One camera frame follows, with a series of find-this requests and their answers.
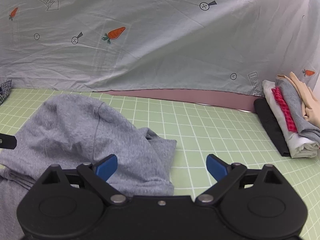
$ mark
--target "hoodie seam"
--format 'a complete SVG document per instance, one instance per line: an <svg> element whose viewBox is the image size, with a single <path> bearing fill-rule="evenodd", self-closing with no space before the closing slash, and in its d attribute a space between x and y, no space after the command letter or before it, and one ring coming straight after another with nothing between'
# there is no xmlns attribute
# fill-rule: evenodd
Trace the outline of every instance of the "hoodie seam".
<svg viewBox="0 0 320 240"><path fill-rule="evenodd" d="M51 110L53 109L53 106L52 106L52 103L51 102L48 102L47 103L50 105L50 108ZM54 119L53 119L53 122L52 122L52 125L51 125L51 130L54 129L56 127L56 120L57 120L57 111L53 111L53 115L54 115ZM45 158L46 160L48 159L48 151L47 151L47 148L48 148L48 139L49 139L49 136L48 134L46 134L45 136L45 144L44 144L44 151L45 151ZM41 174L40 174L40 171L38 170L35 174L35 178L37 177L40 177Z"/></svg>
<svg viewBox="0 0 320 240"><path fill-rule="evenodd" d="M96 107L95 109L95 114L97 115L95 118L98 120L98 123L97 123L97 127L96 127L96 130L95 130L95 133L94 133L94 137L93 137L93 140L92 140L92 145L91 145L91 150L90 150L90 158L92 161L94 161L93 159L93 155L94 155L94 147L95 147L95 141L96 141L96 135L97 135L97 132L98 132L98 127L99 127L99 123L100 123L100 115L99 115L99 110L100 110L100 107L104 104L104 102L101 102L101 104L99 106Z"/></svg>

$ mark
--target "green cutting mat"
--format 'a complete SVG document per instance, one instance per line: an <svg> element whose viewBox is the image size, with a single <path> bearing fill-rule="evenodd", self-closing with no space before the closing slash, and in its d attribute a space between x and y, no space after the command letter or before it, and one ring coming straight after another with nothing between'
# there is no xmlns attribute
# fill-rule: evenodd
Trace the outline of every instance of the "green cutting mat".
<svg viewBox="0 0 320 240"><path fill-rule="evenodd" d="M45 100L60 93L70 92L12 89L0 106L0 133L14 135ZM176 195L194 198L215 184L205 168L210 153L252 169L274 164L308 206L309 217L301 235L306 240L320 238L319 158L281 157L256 114L166 100L81 94L110 104L138 128L150 127L164 138L177 140L170 175Z"/></svg>

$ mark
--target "circle with cross print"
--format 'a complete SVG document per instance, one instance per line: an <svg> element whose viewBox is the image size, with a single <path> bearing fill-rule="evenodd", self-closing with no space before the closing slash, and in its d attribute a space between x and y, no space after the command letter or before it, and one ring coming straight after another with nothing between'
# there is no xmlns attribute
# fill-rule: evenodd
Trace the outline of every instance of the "circle with cross print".
<svg viewBox="0 0 320 240"><path fill-rule="evenodd" d="M235 79L237 78L237 74L236 74L236 73L232 73L232 74L230 75L230 78L231 78L232 80L235 80Z"/></svg>
<svg viewBox="0 0 320 240"><path fill-rule="evenodd" d="M204 11L209 10L209 4L207 4L206 2L200 3L199 6L201 10L204 10Z"/></svg>
<svg viewBox="0 0 320 240"><path fill-rule="evenodd" d="M78 38L77 37L72 37L71 42L72 42L72 44L77 44L78 43Z"/></svg>

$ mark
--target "carrot print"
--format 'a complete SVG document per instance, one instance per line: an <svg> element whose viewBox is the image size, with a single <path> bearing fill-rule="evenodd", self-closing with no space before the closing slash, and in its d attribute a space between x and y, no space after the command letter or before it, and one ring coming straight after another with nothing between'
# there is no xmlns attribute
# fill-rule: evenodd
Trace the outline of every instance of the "carrot print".
<svg viewBox="0 0 320 240"><path fill-rule="evenodd" d="M17 11L18 11L18 7L15 8L15 9L10 13L10 15L9 15L9 20L12 20L12 19L15 17Z"/></svg>
<svg viewBox="0 0 320 240"><path fill-rule="evenodd" d="M115 29L111 32L109 32L108 34L104 34L105 37L102 37L102 40L107 41L107 43L111 44L110 40L115 40L116 38L118 38L120 36L121 33L123 33L123 31L125 30L125 27L121 27L119 29Z"/></svg>
<svg viewBox="0 0 320 240"><path fill-rule="evenodd" d="M312 71L312 70L302 70L302 73L304 74L304 76L312 76L315 72L314 71Z"/></svg>

